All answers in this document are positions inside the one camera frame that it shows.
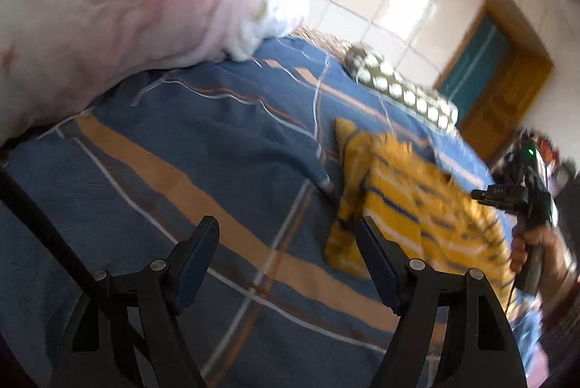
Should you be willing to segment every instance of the yellow towel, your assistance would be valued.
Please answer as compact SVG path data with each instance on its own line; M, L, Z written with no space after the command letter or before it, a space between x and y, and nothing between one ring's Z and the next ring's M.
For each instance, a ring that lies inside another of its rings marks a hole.
M325 250L328 263L369 278L353 231L361 216L370 216L410 259L454 274L482 269L505 307L514 275L496 210L472 200L449 174L392 133L358 131L342 118L335 130L344 192Z

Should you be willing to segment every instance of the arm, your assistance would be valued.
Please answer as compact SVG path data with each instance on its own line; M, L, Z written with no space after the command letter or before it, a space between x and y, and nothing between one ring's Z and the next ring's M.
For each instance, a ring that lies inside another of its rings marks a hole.
M542 297L543 334L540 343L548 357L547 386L567 387L580 367L580 284L574 269L564 261L564 246L549 227L540 227L515 237L511 269L519 272L526 262L526 243L544 247L544 264L539 283Z

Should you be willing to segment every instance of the door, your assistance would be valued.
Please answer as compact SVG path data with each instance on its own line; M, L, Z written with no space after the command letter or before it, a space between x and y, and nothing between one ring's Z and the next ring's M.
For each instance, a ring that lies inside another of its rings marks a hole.
M487 88L459 124L463 139L488 164L495 158L552 72L552 62L517 47L503 60Z
M439 92L457 106L457 122L465 118L485 91L509 49L508 37L489 17L484 16L459 60L439 87Z

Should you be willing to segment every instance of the black cable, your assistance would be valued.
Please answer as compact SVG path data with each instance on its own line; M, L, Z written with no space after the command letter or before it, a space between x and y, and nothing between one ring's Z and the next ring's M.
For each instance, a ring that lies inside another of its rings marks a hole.
M112 303L106 292L95 281L93 275L69 247L42 210L3 168L0 168L0 200L48 249L80 289L89 298L98 303L99 309L102 310L103 314L108 319L111 319ZM150 360L149 349L143 337L131 325L127 327L127 331L134 346L147 360Z

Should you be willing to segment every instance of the plaid bedsheet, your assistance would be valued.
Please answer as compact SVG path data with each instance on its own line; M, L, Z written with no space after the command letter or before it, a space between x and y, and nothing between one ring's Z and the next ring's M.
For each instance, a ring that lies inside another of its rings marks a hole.
M179 319L210 388L363 387L397 318L372 283L324 261L342 188L336 117L394 130L466 189L491 183L462 140L298 39L269 40L246 63L134 75L19 146L8 172L91 271L139 270L204 215L218 219L219 248ZM0 331L45 386L79 289L2 206L0 222ZM524 357L537 338L529 316L516 329ZM443 334L440 320L420 386L433 379Z

